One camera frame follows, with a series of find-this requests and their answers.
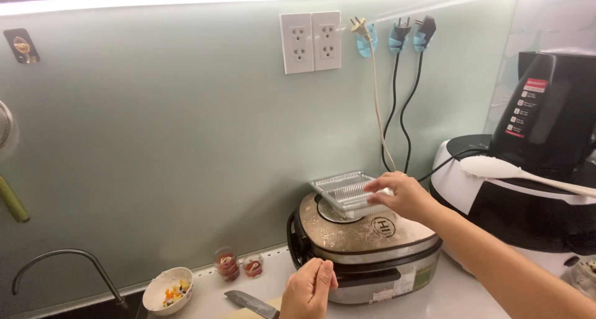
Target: white rice spoon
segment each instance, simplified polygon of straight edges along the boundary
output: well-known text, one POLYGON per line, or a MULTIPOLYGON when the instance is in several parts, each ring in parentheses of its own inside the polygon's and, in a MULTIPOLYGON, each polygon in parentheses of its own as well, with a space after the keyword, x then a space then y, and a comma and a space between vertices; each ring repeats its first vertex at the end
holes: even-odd
POLYGON ((459 165, 461 166, 462 170, 478 177, 495 179, 524 178, 533 180, 535 182, 543 183, 552 187, 564 189, 566 191, 576 193, 579 195, 585 195, 586 197, 596 198, 596 189, 542 178, 533 175, 532 173, 526 172, 511 163, 505 162, 494 157, 466 157, 459 162, 459 165))

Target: red label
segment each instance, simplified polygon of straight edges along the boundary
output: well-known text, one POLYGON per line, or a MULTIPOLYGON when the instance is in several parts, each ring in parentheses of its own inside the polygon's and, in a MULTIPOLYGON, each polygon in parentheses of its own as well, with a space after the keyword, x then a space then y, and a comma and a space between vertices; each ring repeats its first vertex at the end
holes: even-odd
POLYGON ((511 134, 513 136, 517 136, 519 138, 523 138, 522 134, 514 133, 514 132, 511 132, 510 130, 505 130, 505 133, 511 134))
POLYGON ((544 93, 547 85, 548 81, 546 80, 528 78, 523 89, 526 91, 544 93))

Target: clear plastic tray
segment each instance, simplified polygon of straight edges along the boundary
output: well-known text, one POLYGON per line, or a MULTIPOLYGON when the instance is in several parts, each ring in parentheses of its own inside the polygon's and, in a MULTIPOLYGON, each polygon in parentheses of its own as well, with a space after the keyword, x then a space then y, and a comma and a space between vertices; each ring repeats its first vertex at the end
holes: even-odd
POLYGON ((374 180, 364 171, 353 171, 309 182, 312 188, 340 213, 359 210, 374 205, 367 203, 370 193, 362 188, 374 180))

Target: green utensil handle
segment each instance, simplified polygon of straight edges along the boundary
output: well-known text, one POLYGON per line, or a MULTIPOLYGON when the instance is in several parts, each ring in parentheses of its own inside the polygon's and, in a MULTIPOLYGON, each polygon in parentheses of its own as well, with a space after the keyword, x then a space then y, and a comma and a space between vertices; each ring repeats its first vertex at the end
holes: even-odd
POLYGON ((14 194, 4 177, 0 176, 0 195, 2 196, 2 200, 8 207, 10 214, 17 222, 27 222, 29 221, 29 215, 21 202, 17 198, 17 195, 14 194))

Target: cooker lid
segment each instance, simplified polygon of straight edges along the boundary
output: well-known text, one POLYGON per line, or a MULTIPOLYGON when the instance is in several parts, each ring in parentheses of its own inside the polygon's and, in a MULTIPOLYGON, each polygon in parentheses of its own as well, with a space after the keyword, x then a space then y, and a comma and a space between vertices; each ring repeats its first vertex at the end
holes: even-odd
POLYGON ((392 251, 399 256, 415 254, 431 247, 438 237, 426 226, 387 210, 350 223, 329 221, 321 215, 331 206, 316 193, 300 204, 300 223, 312 244, 333 255, 370 254, 392 251))

